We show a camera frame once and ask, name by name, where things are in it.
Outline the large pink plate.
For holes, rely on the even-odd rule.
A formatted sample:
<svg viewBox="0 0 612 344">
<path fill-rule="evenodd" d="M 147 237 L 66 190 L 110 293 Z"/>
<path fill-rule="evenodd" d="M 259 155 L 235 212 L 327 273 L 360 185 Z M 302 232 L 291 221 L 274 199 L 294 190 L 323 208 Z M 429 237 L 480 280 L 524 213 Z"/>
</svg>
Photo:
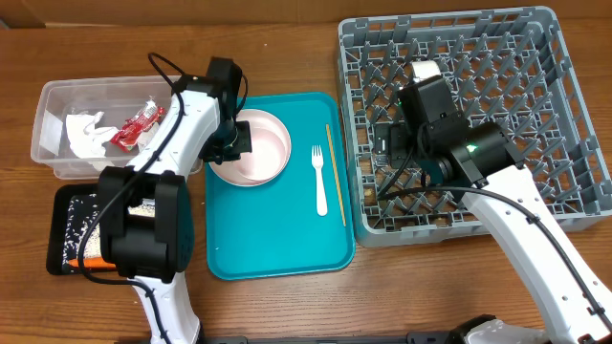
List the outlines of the large pink plate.
<svg viewBox="0 0 612 344">
<path fill-rule="evenodd" d="M 214 174 L 237 186 L 257 186 L 277 177 L 287 165 L 292 152 L 290 134 L 283 122 L 263 110 L 242 110 L 237 117 L 250 125 L 250 153 L 241 155 L 238 161 L 222 164 L 210 162 Z"/>
</svg>

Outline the white bowl with peanuts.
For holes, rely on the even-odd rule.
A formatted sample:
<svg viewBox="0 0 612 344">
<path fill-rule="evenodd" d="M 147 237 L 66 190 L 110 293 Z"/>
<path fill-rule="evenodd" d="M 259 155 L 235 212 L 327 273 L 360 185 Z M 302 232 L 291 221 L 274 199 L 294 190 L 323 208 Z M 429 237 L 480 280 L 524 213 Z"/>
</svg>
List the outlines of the white bowl with peanuts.
<svg viewBox="0 0 612 344">
<path fill-rule="evenodd" d="M 440 67 L 435 60 L 412 61 L 410 79 L 414 83 L 419 83 L 431 77 L 441 75 Z"/>
</svg>

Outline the white plastic fork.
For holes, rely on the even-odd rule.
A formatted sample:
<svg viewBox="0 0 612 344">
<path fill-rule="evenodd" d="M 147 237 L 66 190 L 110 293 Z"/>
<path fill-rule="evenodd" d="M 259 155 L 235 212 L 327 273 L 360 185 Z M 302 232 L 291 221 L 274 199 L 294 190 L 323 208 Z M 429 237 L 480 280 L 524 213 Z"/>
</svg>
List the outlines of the white plastic fork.
<svg viewBox="0 0 612 344">
<path fill-rule="evenodd" d="M 326 216 L 328 213 L 328 205 L 322 176 L 323 165 L 324 160 L 321 147 L 319 145 L 314 145 L 312 147 L 312 166 L 314 167 L 316 173 L 317 214 L 319 216 Z"/>
</svg>

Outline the red snack wrapper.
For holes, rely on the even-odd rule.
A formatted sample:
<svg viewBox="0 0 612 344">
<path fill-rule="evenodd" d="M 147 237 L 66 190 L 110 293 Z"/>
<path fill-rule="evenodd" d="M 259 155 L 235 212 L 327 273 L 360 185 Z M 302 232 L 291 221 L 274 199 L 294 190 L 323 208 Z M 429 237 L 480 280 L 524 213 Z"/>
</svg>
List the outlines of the red snack wrapper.
<svg viewBox="0 0 612 344">
<path fill-rule="evenodd" d="M 155 100 L 148 100 L 132 118 L 125 121 L 110 142 L 123 152 L 129 153 L 137 145 L 140 135 L 160 123 L 164 114 L 164 107 L 159 106 Z"/>
</svg>

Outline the orange carrot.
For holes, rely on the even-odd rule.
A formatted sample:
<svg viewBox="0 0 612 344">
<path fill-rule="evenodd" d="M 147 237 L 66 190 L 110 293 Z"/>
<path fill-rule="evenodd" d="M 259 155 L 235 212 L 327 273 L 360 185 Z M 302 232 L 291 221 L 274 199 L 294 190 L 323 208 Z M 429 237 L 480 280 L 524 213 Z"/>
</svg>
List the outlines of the orange carrot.
<svg viewBox="0 0 612 344">
<path fill-rule="evenodd" d="M 79 267 L 78 259 L 69 260 L 68 265 L 77 269 Z M 104 261 L 101 257 L 85 258 L 83 265 L 86 269 L 114 270 L 116 268 L 114 264 Z"/>
</svg>

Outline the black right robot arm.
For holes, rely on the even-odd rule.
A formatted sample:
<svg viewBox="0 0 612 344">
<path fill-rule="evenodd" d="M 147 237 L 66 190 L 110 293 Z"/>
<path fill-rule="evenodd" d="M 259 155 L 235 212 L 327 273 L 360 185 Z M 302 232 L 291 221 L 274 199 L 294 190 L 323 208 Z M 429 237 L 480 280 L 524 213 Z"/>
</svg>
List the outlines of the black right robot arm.
<svg viewBox="0 0 612 344">
<path fill-rule="evenodd" d="M 425 172 L 416 190 L 450 192 L 482 223 L 534 299 L 544 341 L 610 342 L 611 291 L 560 228 L 504 129 L 470 127 L 440 75 L 410 82 L 397 98 L 406 144 Z"/>
</svg>

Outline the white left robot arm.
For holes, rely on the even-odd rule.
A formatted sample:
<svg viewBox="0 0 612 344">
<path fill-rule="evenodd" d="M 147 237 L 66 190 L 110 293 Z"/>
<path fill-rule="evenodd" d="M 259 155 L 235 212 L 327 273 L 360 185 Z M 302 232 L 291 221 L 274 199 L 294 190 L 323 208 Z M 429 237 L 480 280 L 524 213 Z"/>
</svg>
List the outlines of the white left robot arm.
<svg viewBox="0 0 612 344">
<path fill-rule="evenodd" d="M 171 103 L 149 148 L 98 177 L 100 252 L 117 286 L 138 294 L 153 343 L 203 343 L 186 268 L 195 230 L 186 179 L 197 161 L 221 164 L 250 153 L 251 131 L 237 118 L 248 80 L 231 59 L 213 57 L 205 75 L 169 80 Z"/>
</svg>

